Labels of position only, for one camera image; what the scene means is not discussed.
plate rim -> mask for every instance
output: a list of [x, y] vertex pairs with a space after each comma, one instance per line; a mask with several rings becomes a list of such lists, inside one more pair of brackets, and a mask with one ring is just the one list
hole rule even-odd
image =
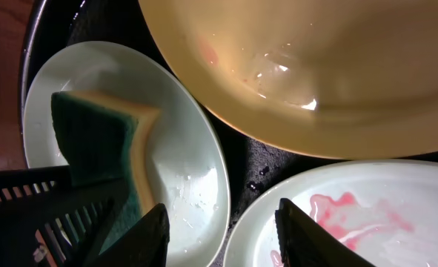
[[[282, 111], [247, 108], [242, 100], [225, 92], [186, 48], [187, 36], [175, 1], [139, 1], [151, 35], [171, 70], [194, 97], [238, 132], [284, 151], [328, 159], [385, 159], [438, 151], [438, 108], [405, 116], [404, 120], [392, 116], [376, 123], [320, 130], [312, 123], [295, 123], [297, 116], [291, 118]], [[263, 101], [258, 95], [251, 99]]]
[[225, 247], [225, 253], [224, 253], [224, 267], [227, 267], [227, 258], [230, 255], [230, 244], [232, 243], [233, 236], [236, 234], [237, 229], [239, 225], [242, 223], [243, 219], [250, 213], [252, 209], [256, 205], [259, 204], [259, 202], [264, 201], [263, 199], [269, 195], [270, 192], [279, 190], [281, 187], [285, 186], [288, 182], [290, 182], [292, 179], [299, 179], [301, 176], [309, 175], [312, 173], [319, 173], [321, 171], [325, 171], [329, 168], [341, 168], [349, 165], [373, 165], [373, 164], [394, 164], [394, 165], [425, 165], [425, 166], [431, 166], [431, 167], [437, 167], [438, 168], [438, 162], [428, 162], [423, 160], [416, 160], [416, 159], [367, 159], [367, 160], [355, 160], [355, 161], [347, 161], [347, 162], [338, 162], [333, 163], [329, 165], [324, 165], [318, 168], [313, 168], [308, 171], [303, 171], [302, 173], [295, 174], [287, 179], [284, 179], [283, 181], [276, 184], [274, 187], [268, 189], [265, 193], [263, 193], [260, 197], [258, 197], [255, 201], [253, 201], [248, 208], [244, 211], [244, 213], [240, 216], [239, 220], [236, 222], [235, 226], [233, 227], [232, 232], [230, 233], [230, 236], [227, 241], [227, 246]]
[[26, 136], [24, 135], [24, 129], [26, 128], [26, 110], [28, 105], [30, 104], [30, 97], [34, 94], [33, 90], [33, 86], [37, 83], [39, 78], [40, 73], [42, 73], [42, 71], [44, 69], [46, 69], [49, 65], [51, 65], [53, 62], [55, 62], [59, 57], [61, 57], [64, 53], [69, 52], [69, 50], [74, 50], [77, 49], [77, 47], [81, 47], [81, 46], [85, 46], [85, 45], [105, 45], [105, 46], [111, 46], [114, 47], [115, 49], [121, 49], [121, 50], [126, 50], [132, 54], [135, 54], [141, 58], [143, 58], [145, 61], [147, 61], [149, 64], [152, 64], [152, 66], [157, 67], [161, 72], [165, 73], [167, 75], [167, 77], [169, 79], [172, 79], [174, 81], [174, 83], [181, 89], [181, 91], [189, 98], [189, 100], [192, 102], [192, 104], [194, 105], [195, 109], [197, 110], [197, 112], [200, 114], [200, 116], [202, 117], [202, 120], [205, 122], [213, 140], [216, 146], [217, 151], [219, 152], [219, 158], [220, 158], [220, 162], [222, 164], [223, 167], [223, 172], [225, 174], [225, 187], [226, 187], [226, 191], [227, 191], [227, 218], [226, 218], [226, 223], [225, 223], [225, 227], [223, 229], [223, 233], [222, 233], [222, 238], [221, 238], [221, 242], [216, 250], [216, 252], [214, 253], [214, 256], [210, 259], [208, 266], [210, 264], [213, 263], [213, 261], [217, 258], [217, 256], [219, 255], [224, 243], [225, 243], [225, 239], [227, 236], [227, 232], [228, 232], [228, 225], [230, 223], [230, 210], [231, 210], [231, 198], [230, 198], [230, 183], [229, 183], [229, 178], [228, 178], [228, 171], [227, 171], [227, 165], [226, 165], [226, 161], [224, 158], [224, 153], [222, 150], [222, 144], [220, 143], [220, 139], [217, 136], [217, 132], [215, 130], [215, 128], [212, 126], [212, 124], [210, 123], [209, 119], [207, 118], [207, 116], [205, 115], [204, 111], [201, 109], [201, 107], [199, 106], [199, 103], [192, 97], [192, 95], [189, 93], [188, 90], [186, 90], [185, 86], [169, 71], [167, 71], [164, 67], [162, 67], [159, 63], [155, 62], [154, 60], [152, 60], [150, 57], [146, 56], [145, 54], [134, 50], [133, 48], [124, 46], [123, 44], [117, 44], [117, 43], [113, 43], [113, 42], [106, 42], [106, 41], [88, 41], [88, 42], [79, 42], [76, 44], [72, 44], [69, 45], [63, 49], [61, 49], [59, 52], [55, 53], [53, 56], [51, 56], [43, 65], [42, 67], [39, 69], [39, 71], [37, 72], [37, 74], [35, 75], [33, 81], [31, 82], [29, 91], [27, 92], [26, 95], [26, 101], [25, 101], [25, 105], [24, 105], [24, 110], [23, 110], [23, 114], [22, 114], [22, 137], [23, 137], [23, 148], [24, 148], [24, 159], [26, 161], [27, 167], [30, 167], [30, 161], [27, 157], [27, 149], [26, 149]]

dish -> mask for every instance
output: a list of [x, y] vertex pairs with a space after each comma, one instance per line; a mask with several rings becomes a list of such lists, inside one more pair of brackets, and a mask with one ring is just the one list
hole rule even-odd
[[147, 141], [147, 175], [170, 218], [167, 266], [207, 266], [222, 246], [230, 191], [222, 151], [201, 108], [163, 67], [128, 47], [84, 42], [49, 59], [33, 80], [24, 110], [30, 168], [66, 165], [57, 147], [50, 96], [102, 90], [162, 110]]
[[438, 151], [438, 2], [140, 5], [185, 87], [248, 136], [327, 158]]
[[437, 163], [345, 162], [291, 177], [243, 214], [224, 266], [282, 266], [273, 219], [283, 197], [375, 266], [438, 266]]

white plate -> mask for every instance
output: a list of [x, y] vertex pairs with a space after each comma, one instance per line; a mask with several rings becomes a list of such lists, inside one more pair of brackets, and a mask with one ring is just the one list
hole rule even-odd
[[50, 115], [50, 96], [60, 90], [102, 90], [162, 110], [147, 141], [147, 175], [170, 219], [167, 266], [209, 265], [225, 238], [230, 193], [219, 142], [192, 96], [163, 67], [128, 47], [69, 46], [44, 64], [27, 96], [23, 129], [30, 168], [67, 164]]
[[274, 211], [283, 197], [308, 214], [316, 211], [334, 237], [336, 227], [343, 227], [338, 239], [375, 266], [438, 266], [436, 163], [345, 162], [291, 177], [243, 214], [230, 236], [225, 266], [282, 266], [272, 256], [279, 258], [273, 252], [279, 251]]

beige bowl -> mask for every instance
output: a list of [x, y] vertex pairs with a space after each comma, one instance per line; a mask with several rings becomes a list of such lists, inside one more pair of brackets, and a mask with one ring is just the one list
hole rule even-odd
[[438, 151], [437, 0], [141, 0], [174, 73], [262, 142], [329, 158]]

red stain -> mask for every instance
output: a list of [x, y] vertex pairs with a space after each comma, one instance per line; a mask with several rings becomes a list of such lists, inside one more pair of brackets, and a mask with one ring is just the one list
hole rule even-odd
[[275, 267], [283, 267], [285, 264], [281, 262], [281, 255], [278, 251], [271, 251], [271, 261], [273, 262], [273, 266]]
[[201, 53], [202, 58], [212, 65], [216, 65], [219, 63], [219, 57], [217, 56], [216, 51], [210, 46], [210, 44], [205, 41], [203, 38], [199, 38], [199, 51]]
[[[351, 250], [356, 250], [359, 241], [372, 234], [396, 231], [398, 229], [408, 232], [414, 230], [412, 224], [404, 221], [397, 212], [392, 211], [386, 201], [381, 200], [375, 208], [363, 208], [349, 192], [344, 193], [338, 200], [333, 200], [321, 194], [315, 194], [311, 197], [311, 207], [309, 216]], [[342, 226], [343, 223], [348, 221], [348, 215], [351, 212], [364, 210], [384, 214], [384, 216], [374, 222], [362, 224], [357, 228], [344, 228]]]

